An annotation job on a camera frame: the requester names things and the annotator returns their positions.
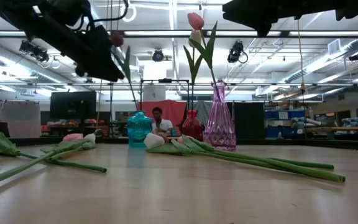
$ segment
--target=blue glass vase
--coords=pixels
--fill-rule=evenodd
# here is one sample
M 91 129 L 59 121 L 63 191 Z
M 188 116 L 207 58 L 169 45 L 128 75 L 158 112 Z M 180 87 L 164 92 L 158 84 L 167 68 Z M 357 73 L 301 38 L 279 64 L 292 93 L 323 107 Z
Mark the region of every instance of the blue glass vase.
M 146 147 L 144 139 L 152 132 L 152 119 L 145 116 L 145 111 L 136 111 L 128 118 L 128 137 L 130 147 Z

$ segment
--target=white shirt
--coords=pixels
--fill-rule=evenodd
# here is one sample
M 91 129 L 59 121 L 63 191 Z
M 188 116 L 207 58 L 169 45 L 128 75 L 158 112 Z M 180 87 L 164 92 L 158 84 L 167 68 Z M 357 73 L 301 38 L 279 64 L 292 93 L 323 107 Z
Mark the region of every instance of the white shirt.
M 153 131 L 157 129 L 155 122 L 152 125 Z M 161 119 L 160 129 L 168 131 L 168 129 L 173 128 L 172 122 L 170 120 Z

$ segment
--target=man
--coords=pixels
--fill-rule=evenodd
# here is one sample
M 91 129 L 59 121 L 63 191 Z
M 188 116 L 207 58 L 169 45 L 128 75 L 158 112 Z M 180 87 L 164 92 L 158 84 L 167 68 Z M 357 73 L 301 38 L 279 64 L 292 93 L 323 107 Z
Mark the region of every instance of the man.
M 167 133 L 167 131 L 171 132 L 173 130 L 172 122 L 166 119 L 162 119 L 162 109 L 156 107 L 153 109 L 153 116 L 155 122 L 153 123 L 153 133 Z

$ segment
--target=ceiling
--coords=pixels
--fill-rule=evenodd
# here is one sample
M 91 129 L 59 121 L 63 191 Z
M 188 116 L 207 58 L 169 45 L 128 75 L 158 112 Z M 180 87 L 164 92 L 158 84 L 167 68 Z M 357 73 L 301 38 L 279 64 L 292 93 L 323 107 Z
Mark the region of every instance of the ceiling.
M 119 6 L 122 1 L 96 1 L 89 0 L 94 17 L 116 17 L 119 13 Z M 223 19 L 221 5 L 227 0 L 172 0 L 173 7 L 170 7 L 169 0 L 138 0 L 131 1 L 131 8 L 126 16 L 132 17 L 130 22 L 107 22 L 104 26 L 107 29 L 117 30 L 190 30 L 187 14 L 197 12 L 202 15 L 205 21 L 205 29 L 212 29 L 215 22 L 218 22 L 218 30 L 251 30 L 251 28 L 236 24 Z M 198 4 L 201 3 L 203 10 L 199 10 Z M 273 25 L 272 30 L 297 30 L 298 23 L 293 18 L 280 19 Z M 299 20 L 300 30 L 358 30 L 358 16 L 353 19 L 335 20 L 335 12 L 320 12 L 303 16 Z M 17 30 L 9 23 L 0 18 L 0 30 Z M 6 38 L 0 37 L 0 56 L 9 58 L 12 62 L 20 61 L 29 70 L 37 69 L 38 73 L 46 74 L 44 77 L 53 77 L 53 79 L 44 78 L 40 82 L 63 83 L 83 83 L 86 78 L 78 77 L 74 74 L 74 61 L 68 57 L 62 57 L 60 52 L 54 49 L 40 39 L 33 40 L 33 44 L 48 50 L 48 54 L 60 61 L 55 66 L 37 64 L 36 60 L 29 55 L 24 55 L 19 51 L 19 47 L 24 38 Z M 249 60 L 245 64 L 232 66 L 227 62 L 227 55 L 233 43 L 241 40 L 244 47 L 247 48 Z M 216 78 L 223 79 L 229 83 L 279 83 L 280 80 L 290 75 L 291 71 L 301 68 L 301 54 L 305 64 L 308 64 L 314 58 L 325 54 L 328 50 L 328 44 L 335 38 L 302 38 L 301 45 L 297 38 L 217 38 L 215 42 L 213 64 Z M 127 46 L 131 47 L 131 52 L 139 59 L 140 73 L 132 76 L 134 82 L 139 82 L 142 69 L 147 65 L 154 63 L 151 60 L 150 52 L 155 49 L 162 49 L 162 52 L 172 58 L 175 56 L 178 72 L 175 74 L 171 60 L 161 63 L 161 67 L 167 69 L 167 78 L 191 79 L 190 69 L 183 46 L 188 46 L 187 38 L 125 38 L 122 51 L 125 52 Z M 357 66 L 358 62 L 345 62 L 342 58 L 337 58 L 333 63 L 329 63 L 318 69 L 314 69 L 307 81 L 309 83 L 318 83 L 326 77 L 338 74 L 348 68 Z M 356 79 L 358 72 L 354 72 L 352 78 Z M 205 62 L 202 62 L 196 83 L 210 83 L 212 81 L 211 73 Z M 345 83 L 351 82 L 349 74 L 338 77 L 327 83 Z M 80 90 L 98 90 L 99 86 L 82 86 Z M 234 91 L 255 90 L 258 86 L 237 86 Z M 290 93 L 294 88 L 276 88 L 270 91 L 270 94 L 278 96 L 282 93 Z M 196 86 L 197 90 L 211 90 L 210 86 Z M 126 86 L 118 86 L 117 90 L 127 90 Z

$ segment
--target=red tulip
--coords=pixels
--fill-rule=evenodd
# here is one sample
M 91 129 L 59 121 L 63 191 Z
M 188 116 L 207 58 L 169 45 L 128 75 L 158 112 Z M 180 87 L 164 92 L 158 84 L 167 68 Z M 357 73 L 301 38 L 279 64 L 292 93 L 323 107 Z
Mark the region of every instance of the red tulip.
M 204 27 L 204 19 L 195 12 L 187 14 L 187 19 L 191 27 L 195 30 L 200 30 Z
M 117 31 L 111 32 L 110 40 L 111 43 L 116 47 L 120 47 L 124 44 L 124 38 L 122 38 L 122 36 Z

